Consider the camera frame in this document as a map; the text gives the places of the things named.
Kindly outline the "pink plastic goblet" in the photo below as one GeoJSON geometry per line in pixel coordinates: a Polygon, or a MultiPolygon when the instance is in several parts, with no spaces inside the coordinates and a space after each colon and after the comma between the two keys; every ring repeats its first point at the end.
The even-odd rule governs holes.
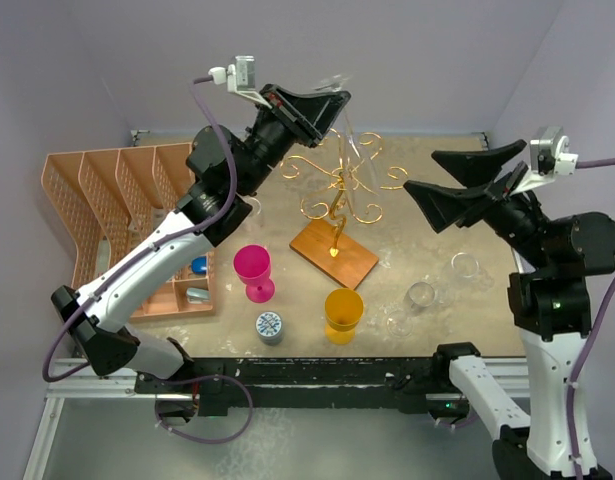
{"type": "Polygon", "coordinates": [[[266,303],[275,294],[271,276],[271,256],[261,245],[251,244],[241,248],[234,256],[236,275],[245,285],[247,298],[254,303],[266,303]]]}

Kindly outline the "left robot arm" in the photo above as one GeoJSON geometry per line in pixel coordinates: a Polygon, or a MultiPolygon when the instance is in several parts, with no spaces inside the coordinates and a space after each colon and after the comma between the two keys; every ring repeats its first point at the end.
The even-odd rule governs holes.
{"type": "Polygon", "coordinates": [[[90,283],[52,294],[61,332],[97,376],[130,368],[158,378],[171,392],[189,387],[193,361],[180,344],[132,330],[130,317],[178,271],[231,236],[252,211],[246,197],[294,145],[317,147],[351,99],[347,90],[296,94],[276,84],[259,94],[244,139],[204,113],[209,124],[186,159],[195,181],[146,240],[90,283]]]}

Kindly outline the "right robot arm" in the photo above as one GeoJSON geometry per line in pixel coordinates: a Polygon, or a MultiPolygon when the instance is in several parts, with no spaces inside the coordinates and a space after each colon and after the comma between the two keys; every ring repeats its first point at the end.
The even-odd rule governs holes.
{"type": "Polygon", "coordinates": [[[456,186],[404,185],[432,229],[485,223],[531,266],[511,274],[507,289],[526,356],[530,408],[518,407],[471,343],[437,348],[433,383],[466,397],[491,436],[500,478],[608,478],[591,444],[581,377],[604,317],[592,309],[586,281],[615,279],[615,221],[600,212],[559,219],[543,213],[536,189],[579,168],[560,130],[432,157],[456,186]]]}

